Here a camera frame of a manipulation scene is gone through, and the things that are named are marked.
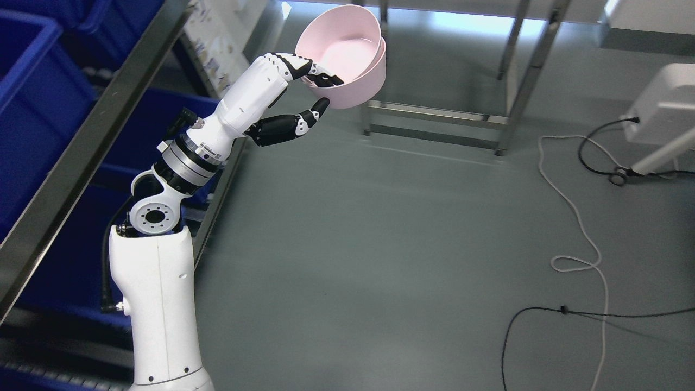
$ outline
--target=gray floor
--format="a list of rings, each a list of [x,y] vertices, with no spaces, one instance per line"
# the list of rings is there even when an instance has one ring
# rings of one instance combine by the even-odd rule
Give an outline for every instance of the gray floor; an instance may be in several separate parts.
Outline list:
[[[291,50],[315,15],[300,8],[279,51]],[[416,38],[413,45],[427,42]],[[487,48],[466,51],[455,33],[437,40],[439,56],[449,58]],[[501,51],[489,50],[457,63],[470,69]],[[470,109],[460,107],[475,98],[468,84],[485,84],[497,66],[484,60],[473,76],[439,84],[431,77],[441,70],[423,74],[426,62],[391,61],[387,93],[403,103],[431,97],[430,106]],[[197,271],[202,354],[217,389],[501,390],[502,341],[517,310],[603,308],[596,272],[562,274],[548,264],[557,254],[594,254],[537,172],[537,137],[586,134],[616,119],[672,62],[695,61],[597,49],[592,26],[563,25],[505,157],[365,137],[356,109],[330,111],[301,140],[249,145]],[[312,99],[293,86],[271,113],[301,111]],[[599,139],[626,164],[650,150],[627,144],[620,132]],[[617,188],[581,168],[577,146],[548,141],[546,167],[604,252],[610,310],[693,306],[695,182]],[[681,164],[695,168],[695,152]],[[598,390],[693,390],[695,315],[615,322],[641,335],[608,328]],[[509,390],[588,390],[600,324],[527,312],[514,324],[507,355]]]

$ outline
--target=stainless steel frame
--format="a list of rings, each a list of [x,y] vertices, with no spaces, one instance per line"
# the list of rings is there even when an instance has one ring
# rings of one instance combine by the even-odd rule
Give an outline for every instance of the stainless steel frame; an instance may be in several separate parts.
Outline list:
[[[178,38],[187,4],[164,2],[0,246],[0,324]]]
[[[514,135],[514,131],[516,130],[516,126],[521,119],[523,111],[531,98],[531,93],[536,86],[536,82],[538,82],[543,65],[546,62],[548,54],[550,53],[550,48],[553,45],[555,36],[557,35],[557,30],[562,23],[562,20],[564,20],[571,0],[555,0],[553,3],[548,14],[548,18],[546,19],[546,25],[543,29],[543,33],[541,34],[533,54],[531,55],[528,68],[523,75],[521,84],[517,86],[516,58],[514,52],[516,49],[516,41],[518,40],[519,31],[521,30],[521,25],[528,12],[529,2],[530,0],[521,0],[516,9],[512,31],[509,34],[509,39],[507,40],[505,52],[502,55],[502,60],[498,70],[498,80],[502,80],[505,76],[507,77],[507,92],[505,100],[506,115],[467,113],[461,111],[450,111],[429,107],[382,102],[379,100],[370,100],[361,107],[361,124],[364,134],[368,136],[373,131],[396,136],[422,138],[445,143],[483,147],[495,150],[495,154],[498,156],[504,154],[510,140],[512,139],[512,136]],[[381,10],[382,32],[384,34],[384,39],[386,39],[386,32],[389,29],[389,2],[388,0],[380,0],[379,5]],[[489,141],[459,135],[437,134],[429,131],[414,131],[411,129],[373,125],[373,114],[415,118],[419,120],[430,120],[433,122],[446,122],[487,129],[497,129],[501,131],[501,135],[497,141]]]

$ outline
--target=blue storage bin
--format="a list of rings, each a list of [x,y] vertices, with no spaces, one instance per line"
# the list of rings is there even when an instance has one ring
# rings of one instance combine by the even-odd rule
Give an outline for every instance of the blue storage bin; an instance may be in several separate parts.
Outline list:
[[[101,241],[108,222],[128,196],[122,191],[87,186],[17,306],[130,328],[130,318],[121,312],[101,313]],[[123,295],[113,281],[111,287],[114,300],[121,301]]]
[[[63,28],[72,29],[80,24],[94,0],[0,0],[0,8],[52,17]]]
[[[0,368],[1,391],[93,391],[81,385],[65,383],[19,370]]]
[[[94,0],[86,18],[65,34],[63,44],[80,66],[117,70],[162,4],[163,0]]]
[[[149,170],[161,158],[156,147],[183,107],[204,118],[215,111],[217,104],[217,99],[153,88],[147,90],[92,178],[92,183],[129,191],[133,178]],[[205,204],[217,177],[184,203],[192,207]]]
[[[47,17],[0,10],[0,240],[96,97]]]

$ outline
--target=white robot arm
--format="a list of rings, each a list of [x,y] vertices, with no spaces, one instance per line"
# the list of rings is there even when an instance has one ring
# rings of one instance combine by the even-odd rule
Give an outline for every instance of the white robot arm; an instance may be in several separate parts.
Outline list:
[[[180,224],[181,201],[214,176],[235,138],[272,145],[305,135],[329,106],[259,120],[288,82],[307,77],[317,86],[343,82],[295,54],[258,57],[222,98],[215,112],[198,118],[165,148],[162,157],[131,185],[134,205],[123,224],[111,227],[109,268],[131,316],[136,390],[213,391],[199,352],[193,300],[193,243]]]
[[[322,86],[343,82],[312,60],[295,54],[258,57],[234,83],[215,112],[175,138],[162,158],[131,185],[136,203],[129,218],[143,234],[171,231],[180,220],[180,204],[215,174],[227,160],[235,138],[249,136],[265,146],[305,135],[329,105],[326,98],[297,115],[259,120],[284,93],[288,81],[308,77]]]

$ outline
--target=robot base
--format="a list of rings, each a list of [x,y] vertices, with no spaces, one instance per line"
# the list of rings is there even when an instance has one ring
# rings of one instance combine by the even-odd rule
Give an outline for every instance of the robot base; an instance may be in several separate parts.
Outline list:
[[[158,384],[133,384],[129,391],[215,391],[210,375],[205,368],[174,380]]]

